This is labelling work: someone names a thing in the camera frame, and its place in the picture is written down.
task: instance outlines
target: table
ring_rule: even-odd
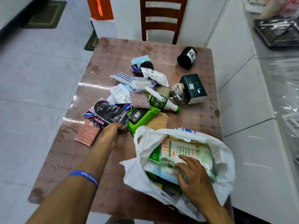
[[[207,48],[195,48],[197,58],[193,67],[186,70],[176,61],[184,48],[171,44],[101,38],[28,200],[41,203],[87,156],[90,147],[74,140],[86,121],[83,114],[101,97],[107,98],[109,88],[118,84],[110,75],[117,72],[133,75],[130,61],[135,57],[148,55],[155,70],[167,76],[170,86],[178,83],[182,75],[198,74],[207,98],[201,104],[183,106],[178,114],[165,111],[168,115],[167,128],[189,128],[222,140],[212,52]],[[168,223],[196,223],[123,183],[125,170],[119,162],[135,157],[132,133],[119,132],[116,148],[110,154],[91,211]],[[226,206],[232,214],[230,204]]]

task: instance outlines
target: orange bag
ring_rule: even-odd
[[[94,20],[113,20],[110,0],[87,0]]]

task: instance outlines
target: dark green box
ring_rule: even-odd
[[[180,83],[183,83],[185,86],[188,105],[201,103],[207,97],[207,93],[197,74],[183,75]]]

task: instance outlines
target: green bottle cap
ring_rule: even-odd
[[[181,111],[181,107],[178,106],[178,109],[176,110],[176,113],[179,113]]]

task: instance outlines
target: wooden chair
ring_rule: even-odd
[[[145,7],[146,1],[161,1],[161,2],[173,2],[180,3],[180,9],[170,9],[170,8],[156,8],[156,7]],[[174,31],[174,37],[172,44],[176,45],[178,40],[178,35],[180,33],[185,8],[188,0],[140,0],[140,13],[141,13],[141,32],[142,41],[147,40],[146,31],[147,30],[168,30]],[[147,16],[161,16],[178,19],[177,23],[170,22],[146,22]]]

